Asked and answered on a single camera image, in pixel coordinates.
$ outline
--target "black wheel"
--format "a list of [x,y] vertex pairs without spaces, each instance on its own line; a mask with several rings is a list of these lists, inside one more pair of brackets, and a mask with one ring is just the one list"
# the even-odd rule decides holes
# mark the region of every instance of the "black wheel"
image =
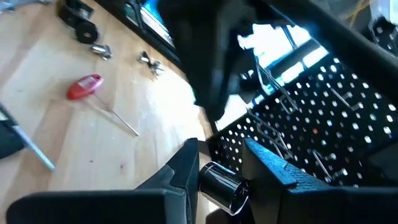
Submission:
[[92,44],[98,40],[100,33],[95,24],[89,21],[81,22],[75,27],[77,41],[83,44]]

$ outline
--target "wooden surface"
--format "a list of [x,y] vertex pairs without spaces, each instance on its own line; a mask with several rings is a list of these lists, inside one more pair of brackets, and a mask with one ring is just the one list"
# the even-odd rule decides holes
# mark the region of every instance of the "wooden surface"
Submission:
[[[97,3],[86,3],[95,9],[91,21],[101,32],[99,43],[112,48],[109,61],[74,39],[73,30],[55,15],[55,4],[0,14],[0,101],[56,164],[51,173],[28,150],[0,160],[0,223],[10,203],[32,192],[134,189],[184,140],[210,134],[182,72]],[[136,62],[142,50],[174,72],[154,78]],[[68,86],[91,73],[105,79],[98,96],[139,137],[94,96],[65,99]],[[207,212],[208,202],[200,197],[198,223]]]

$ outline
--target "red key tag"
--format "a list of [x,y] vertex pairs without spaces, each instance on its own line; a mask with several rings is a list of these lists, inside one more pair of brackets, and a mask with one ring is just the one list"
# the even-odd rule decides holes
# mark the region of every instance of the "red key tag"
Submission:
[[101,75],[93,74],[79,79],[67,92],[68,100],[79,100],[93,94],[102,85],[104,78]]

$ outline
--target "black cylinder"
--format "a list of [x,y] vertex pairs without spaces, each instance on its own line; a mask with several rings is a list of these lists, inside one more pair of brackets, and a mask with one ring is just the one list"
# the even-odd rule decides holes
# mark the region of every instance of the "black cylinder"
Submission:
[[199,181],[199,191],[230,215],[238,214],[248,199],[247,182],[215,162],[202,168]]

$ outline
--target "metal rod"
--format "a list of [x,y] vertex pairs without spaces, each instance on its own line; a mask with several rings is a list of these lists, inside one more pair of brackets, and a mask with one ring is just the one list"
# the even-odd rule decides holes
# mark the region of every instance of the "metal rod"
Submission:
[[108,104],[106,104],[100,97],[98,97],[96,94],[94,94],[95,97],[97,97],[97,99],[104,104],[104,106],[106,107],[107,110],[109,110],[110,112],[112,112],[121,122],[123,122],[124,125],[126,125],[130,131],[132,131],[136,136],[139,136],[138,132],[136,130],[134,130],[134,128],[132,128],[129,124],[127,124],[127,122],[125,122],[125,120],[123,120],[122,117],[120,117],[110,106],[108,106]]
[[327,51],[398,103],[398,63],[360,33],[324,11],[311,0],[263,0],[284,17],[306,29]]
[[55,170],[54,164],[44,155],[44,153],[33,143],[32,140],[23,132],[19,126],[13,126],[12,129],[21,137],[24,144],[31,149],[36,156],[49,168],[51,171]]

